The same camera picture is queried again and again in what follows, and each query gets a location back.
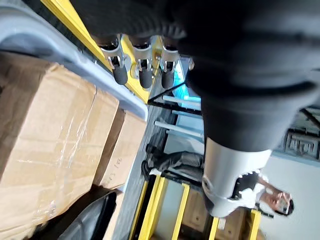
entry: robotic hand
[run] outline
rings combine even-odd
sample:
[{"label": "robotic hand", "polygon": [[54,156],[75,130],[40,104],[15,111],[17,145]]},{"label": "robotic hand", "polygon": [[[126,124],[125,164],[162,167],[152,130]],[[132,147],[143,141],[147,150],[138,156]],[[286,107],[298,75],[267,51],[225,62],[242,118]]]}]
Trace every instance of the robotic hand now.
[{"label": "robotic hand", "polygon": [[[170,53],[166,73],[174,70],[177,52],[192,57],[195,65],[187,77],[201,96],[202,188],[212,216],[224,217],[240,205],[245,181],[239,179],[256,176],[296,112],[319,95],[319,81],[309,74],[320,67],[320,1],[71,2],[101,46],[110,46],[103,42],[110,36],[129,35],[140,50],[141,71],[149,69],[149,55],[141,50],[154,35],[170,40],[164,41]],[[115,69],[122,66],[118,55],[107,55]]]}]

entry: person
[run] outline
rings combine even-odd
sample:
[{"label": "person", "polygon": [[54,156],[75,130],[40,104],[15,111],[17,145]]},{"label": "person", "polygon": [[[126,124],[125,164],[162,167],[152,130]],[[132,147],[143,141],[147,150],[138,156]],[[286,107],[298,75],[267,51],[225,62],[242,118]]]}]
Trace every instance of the person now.
[{"label": "person", "polygon": [[[259,174],[253,190],[247,188],[241,191],[241,199],[239,201],[243,202],[242,205],[244,207],[250,209],[256,208],[257,203],[259,208],[261,203],[267,204],[274,213],[286,217],[291,215],[295,209],[291,194],[276,188],[261,174]],[[286,202],[283,211],[279,210],[281,201]]]},{"label": "person", "polygon": [[[191,177],[197,178],[199,182],[202,181],[203,168],[205,165],[202,154],[179,151],[166,154],[156,147],[147,145],[146,152],[152,154],[151,168],[155,168],[160,172],[168,170],[169,168],[176,169],[182,173],[188,173]],[[269,183],[267,177],[262,174],[257,174],[256,182],[249,183],[249,187],[240,191],[241,198],[237,201],[241,202],[241,206],[255,209],[258,205],[260,211],[260,204],[267,204],[274,213],[280,216],[289,216],[293,213],[294,201],[290,193],[282,191]],[[279,211],[281,201],[285,201],[285,211]]]}]

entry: yellow rail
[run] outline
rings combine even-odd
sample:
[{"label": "yellow rail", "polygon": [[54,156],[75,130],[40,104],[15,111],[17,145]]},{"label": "yellow rail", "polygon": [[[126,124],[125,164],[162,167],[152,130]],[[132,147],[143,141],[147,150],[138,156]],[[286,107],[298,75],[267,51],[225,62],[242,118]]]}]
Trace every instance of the yellow rail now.
[{"label": "yellow rail", "polygon": [[177,215],[176,221],[175,221],[175,226],[174,226],[174,230],[173,230],[173,234],[172,234],[172,240],[178,239],[180,227],[181,227],[181,222],[182,222],[182,218],[185,213],[187,199],[188,199],[189,190],[190,190],[190,186],[188,184],[183,183],[182,186],[184,187],[184,190],[183,190],[183,194],[182,194],[182,198],[181,198],[181,202],[180,202],[179,212],[178,212],[178,215]]},{"label": "yellow rail", "polygon": [[261,221],[261,212],[257,210],[251,210],[252,228],[250,230],[249,240],[256,240]]},{"label": "yellow rail", "polygon": [[[97,46],[96,42],[91,38],[85,25],[81,21],[74,7],[69,0],[41,0],[41,2],[109,69],[111,66],[106,61],[102,51]],[[121,41],[122,49],[125,54],[131,58],[131,62],[135,63],[133,52],[130,49],[130,43],[125,39]],[[128,70],[127,88],[130,89],[136,96],[147,103],[150,93],[144,90],[139,80],[131,77],[130,69]]]}]

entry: brown cardboard box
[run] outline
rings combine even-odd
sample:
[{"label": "brown cardboard box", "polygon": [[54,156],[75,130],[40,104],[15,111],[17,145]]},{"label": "brown cardboard box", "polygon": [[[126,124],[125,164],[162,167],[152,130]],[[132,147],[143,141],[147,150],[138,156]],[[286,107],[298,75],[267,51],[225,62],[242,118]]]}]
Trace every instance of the brown cardboard box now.
[{"label": "brown cardboard box", "polygon": [[0,239],[90,190],[118,100],[57,63],[0,53]]},{"label": "brown cardboard box", "polygon": [[208,217],[202,193],[190,189],[181,223],[202,233]]},{"label": "brown cardboard box", "polygon": [[113,236],[115,228],[116,228],[116,223],[118,220],[120,209],[121,209],[122,203],[124,201],[124,196],[125,196],[125,194],[123,192],[119,192],[116,196],[116,200],[115,200],[116,207],[115,207],[114,212],[112,214],[112,217],[109,221],[108,227],[105,231],[103,240],[111,240],[112,239],[112,236]]},{"label": "brown cardboard box", "polygon": [[106,189],[123,186],[135,161],[147,123],[118,109],[93,183]]},{"label": "brown cardboard box", "polygon": [[242,238],[246,210],[239,207],[225,218],[220,218],[215,233],[215,240],[239,240]]}]

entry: gray surface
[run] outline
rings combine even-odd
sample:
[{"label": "gray surface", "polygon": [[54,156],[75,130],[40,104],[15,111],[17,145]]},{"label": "gray surface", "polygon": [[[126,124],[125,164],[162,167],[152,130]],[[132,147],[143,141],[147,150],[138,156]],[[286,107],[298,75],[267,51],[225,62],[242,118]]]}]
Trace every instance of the gray surface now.
[{"label": "gray surface", "polygon": [[[161,79],[159,78],[152,88],[151,96],[155,96],[163,91]],[[141,175],[141,162],[147,157],[145,152],[146,145],[151,143],[161,149],[164,143],[166,129],[154,126],[154,122],[161,121],[163,123],[173,124],[175,120],[175,115],[171,114],[170,110],[155,106],[148,106],[148,110],[146,130],[125,190],[120,214],[112,237],[113,240],[126,240],[130,235],[132,222],[135,217],[137,204],[144,184],[144,178]]]},{"label": "gray surface", "polygon": [[172,238],[184,189],[180,183],[168,181],[159,220],[154,231],[156,239]]}]

